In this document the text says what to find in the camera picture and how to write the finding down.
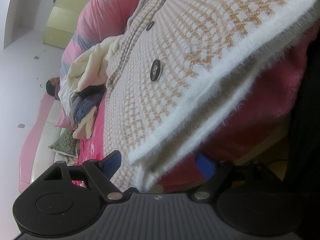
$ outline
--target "beige cloth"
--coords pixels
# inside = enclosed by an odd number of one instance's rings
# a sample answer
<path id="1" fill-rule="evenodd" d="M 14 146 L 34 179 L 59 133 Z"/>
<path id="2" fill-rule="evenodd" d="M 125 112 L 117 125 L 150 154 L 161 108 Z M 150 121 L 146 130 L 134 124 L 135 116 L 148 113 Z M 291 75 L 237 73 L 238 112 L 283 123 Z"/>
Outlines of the beige cloth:
<path id="1" fill-rule="evenodd" d="M 149 0 L 107 68 L 104 152 L 122 154 L 113 184 L 148 191 L 319 17 L 319 0 Z"/>
<path id="2" fill-rule="evenodd" d="M 96 118 L 97 107 L 91 109 L 91 111 L 81 120 L 78 128 L 73 132 L 74 139 L 88 140 L 93 133 L 94 120 Z"/>
<path id="3" fill-rule="evenodd" d="M 121 35 L 104 39 L 72 63 L 67 74 L 68 87 L 72 92 L 81 92 L 88 86 L 107 82 L 108 62 L 119 49 L 120 37 Z"/>

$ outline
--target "pink blanket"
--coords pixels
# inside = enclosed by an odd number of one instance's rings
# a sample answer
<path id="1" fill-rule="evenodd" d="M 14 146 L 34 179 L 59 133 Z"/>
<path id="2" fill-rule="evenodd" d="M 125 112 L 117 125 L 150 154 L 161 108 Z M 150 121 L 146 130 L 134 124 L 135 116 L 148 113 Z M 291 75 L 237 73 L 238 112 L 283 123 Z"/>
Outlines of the pink blanket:
<path id="1" fill-rule="evenodd" d="M 262 73 L 255 81 L 251 94 L 241 108 L 231 114 L 226 125 L 200 146 L 216 160 L 236 160 L 262 142 L 292 109 L 306 66 L 308 44 L 316 38 L 319 23 L 310 28 L 297 46 L 283 59 Z M 105 100 L 102 100 L 95 122 L 93 136 L 81 141 L 78 164 L 87 159 L 102 159 Z M 190 154 L 158 184 L 165 192 L 179 190 L 189 183 L 203 179 L 194 155 Z"/>

